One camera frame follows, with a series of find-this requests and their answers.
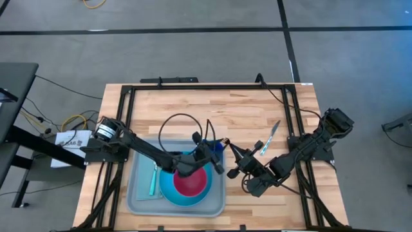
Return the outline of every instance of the blue bowl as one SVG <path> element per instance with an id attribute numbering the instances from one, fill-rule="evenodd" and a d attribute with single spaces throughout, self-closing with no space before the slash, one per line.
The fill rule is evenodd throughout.
<path id="1" fill-rule="evenodd" d="M 222 146 L 218 144 L 216 146 L 216 151 L 223 151 Z M 203 167 L 206 171 L 206 176 L 207 176 L 207 184 L 206 188 L 197 196 L 195 197 L 186 197 L 180 194 L 176 188 L 174 187 L 173 184 L 173 174 L 172 173 L 167 173 L 165 171 L 160 171 L 160 176 L 159 176 L 159 185 L 160 185 L 160 191 L 162 192 L 162 195 L 172 204 L 175 204 L 177 206 L 182 206 L 182 207 L 189 207 L 189 206 L 194 206 L 196 204 L 199 204 L 209 193 L 212 187 L 212 164 L 208 163 L 204 165 Z"/>

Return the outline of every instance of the gray plastic tray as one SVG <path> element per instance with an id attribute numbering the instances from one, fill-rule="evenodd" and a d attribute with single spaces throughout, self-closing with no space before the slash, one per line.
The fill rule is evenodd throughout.
<path id="1" fill-rule="evenodd" d="M 160 148 L 157 140 L 147 140 L 148 143 Z M 162 141 L 168 151 L 191 151 L 194 148 L 192 141 L 186 140 L 164 140 Z M 136 215 L 158 215 L 158 216 L 178 216 L 178 217 L 216 217 L 225 207 L 226 185 L 225 174 L 219 175 L 214 169 L 212 174 L 212 186 L 207 196 L 197 205 L 191 207 L 180 207 L 170 203 L 165 198 L 154 200 L 136 200 L 136 186 L 138 178 L 137 162 L 138 156 L 133 155 L 133 166 L 131 168 L 129 184 L 127 185 L 127 207 L 130 212 Z M 225 159 L 222 159 L 222 166 L 225 168 Z"/>

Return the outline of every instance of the white paper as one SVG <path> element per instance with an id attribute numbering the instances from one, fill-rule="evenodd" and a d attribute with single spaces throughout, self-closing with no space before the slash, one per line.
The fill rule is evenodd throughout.
<path id="1" fill-rule="evenodd" d="M 66 132 L 57 133 L 55 144 L 63 145 L 67 143 L 71 138 L 73 138 L 74 134 L 75 134 L 75 131 L 66 131 Z M 67 145 L 65 145 L 63 148 L 65 150 L 68 150 L 84 158 L 85 153 L 81 151 L 79 148 L 88 145 L 90 136 L 91 136 L 91 131 L 89 130 L 77 131 L 76 136 L 73 139 L 71 139 L 71 141 Z M 52 168 L 61 168 L 61 167 L 68 167 L 70 165 L 65 162 L 52 159 L 50 166 Z"/>

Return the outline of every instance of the black floor stripe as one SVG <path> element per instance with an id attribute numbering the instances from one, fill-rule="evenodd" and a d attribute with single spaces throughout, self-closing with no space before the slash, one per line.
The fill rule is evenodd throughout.
<path id="1" fill-rule="evenodd" d="M 52 30 L 52 31 L 3 31 L 0 35 L 110 35 L 110 34 L 179 34 L 211 32 L 282 32 L 281 27 L 232 27 L 232 28 L 159 28 L 114 30 Z"/>
<path id="2" fill-rule="evenodd" d="M 315 26 L 289 28 L 290 32 L 378 32 L 408 30 L 412 30 L 412 26 Z"/>
<path id="3" fill-rule="evenodd" d="M 122 34 L 181 34 L 214 32 L 384 32 L 412 31 L 412 26 L 328 26 L 328 27 L 232 27 L 232 28 L 159 28 L 112 30 L 36 30 L 0 31 L 0 35 L 122 35 Z"/>
<path id="4" fill-rule="evenodd" d="M 7 4 L 10 2 L 10 0 L 5 0 L 2 5 L 0 6 L 0 17 L 3 14 L 3 12 L 6 10 Z"/>
<path id="5" fill-rule="evenodd" d="M 288 52 L 290 65 L 292 67 L 292 78 L 294 82 L 301 82 L 299 71 L 297 70 L 297 62 L 296 62 L 294 47 L 292 45 L 292 38 L 290 37 L 288 20 L 286 18 L 286 12 L 285 12 L 285 6 L 283 5 L 283 0 L 277 0 L 277 6 L 279 7 L 279 13 L 280 13 L 281 20 L 282 20 L 282 27 L 284 29 L 283 35 L 285 37 L 286 50 Z"/>

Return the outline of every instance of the gray carpet floor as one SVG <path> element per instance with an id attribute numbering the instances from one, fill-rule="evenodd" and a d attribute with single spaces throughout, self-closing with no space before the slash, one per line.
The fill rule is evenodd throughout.
<path id="1" fill-rule="evenodd" d="M 400 26 L 412 24 L 408 0 L 285 0 L 290 26 Z M 97 0 L 88 1 L 90 5 Z M 276 0 L 108 0 L 88 10 L 77 0 L 11 0 L 0 30 L 97 30 L 213 26 L 280 26 Z M 412 150 L 392 143 L 380 125 L 412 112 L 412 32 L 292 32 L 302 82 L 315 85 L 322 111 L 339 107 L 355 128 L 333 151 L 350 224 L 410 231 Z M 201 82 L 291 82 L 282 32 L 0 36 L 0 62 L 39 63 L 38 75 L 90 95 L 106 83 L 195 76 Z M 37 79 L 29 93 L 56 123 L 100 101 Z M 35 111 L 26 102 L 25 107 Z M 19 116 L 16 125 L 37 133 Z M 391 133 L 412 145 L 403 129 Z M 21 149 L 21 155 L 30 151 Z M 15 191 L 23 170 L 11 168 L 1 193 Z M 29 190 L 76 181 L 32 182 Z M 0 197 L 1 231 L 71 227 L 80 184 L 26 195 L 31 204 L 11 209 Z"/>

